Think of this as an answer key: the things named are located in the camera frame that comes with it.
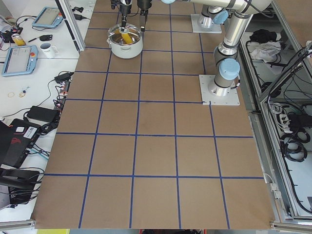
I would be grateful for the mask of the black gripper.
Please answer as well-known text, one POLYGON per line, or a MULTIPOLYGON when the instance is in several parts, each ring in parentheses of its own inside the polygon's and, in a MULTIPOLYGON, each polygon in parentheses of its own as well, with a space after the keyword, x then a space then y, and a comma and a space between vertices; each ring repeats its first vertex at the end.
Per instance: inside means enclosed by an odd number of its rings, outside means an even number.
POLYGON ((127 23, 127 15, 130 14, 132 8, 132 0, 120 0, 119 9, 122 14, 121 17, 121 30, 125 31, 127 23))
POLYGON ((152 7, 152 0, 137 0, 137 6, 141 10, 139 16, 140 30, 141 32, 145 32, 148 9, 152 7))

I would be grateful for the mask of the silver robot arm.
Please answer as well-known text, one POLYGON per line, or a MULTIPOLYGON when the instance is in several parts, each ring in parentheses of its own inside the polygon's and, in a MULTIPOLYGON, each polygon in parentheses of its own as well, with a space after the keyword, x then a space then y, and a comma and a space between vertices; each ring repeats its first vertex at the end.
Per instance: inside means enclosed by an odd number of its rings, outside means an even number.
MULTIPOLYGON (((136 2, 139 15, 139 25, 142 32, 146 29, 148 11, 152 7, 151 0, 138 0, 136 2)), ((127 18, 130 16, 132 1, 131 0, 112 0, 111 8, 119 8, 121 13, 121 28, 125 30, 127 18)), ((215 33, 222 32, 221 25, 228 18, 229 13, 225 8, 218 6, 203 5, 201 14, 192 14, 192 29, 194 33, 215 33)))
POLYGON ((211 18, 214 24, 223 23, 228 17, 227 10, 233 10, 230 24, 223 41, 214 51, 217 74, 209 83, 212 93, 229 92, 237 78, 240 65, 235 60, 239 40, 245 32, 251 18, 271 4, 270 0, 193 0, 203 5, 202 16, 211 18))

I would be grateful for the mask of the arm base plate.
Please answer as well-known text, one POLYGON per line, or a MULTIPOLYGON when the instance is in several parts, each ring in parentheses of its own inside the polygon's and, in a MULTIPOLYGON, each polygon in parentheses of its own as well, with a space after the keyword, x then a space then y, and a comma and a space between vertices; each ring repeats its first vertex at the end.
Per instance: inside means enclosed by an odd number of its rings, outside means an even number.
POLYGON ((228 88, 220 88, 215 84, 215 75, 199 75, 201 98, 203 105, 239 106, 237 89, 234 81, 228 88))
POLYGON ((191 14, 193 33, 221 34, 221 26, 214 24, 210 17, 202 14, 191 14))

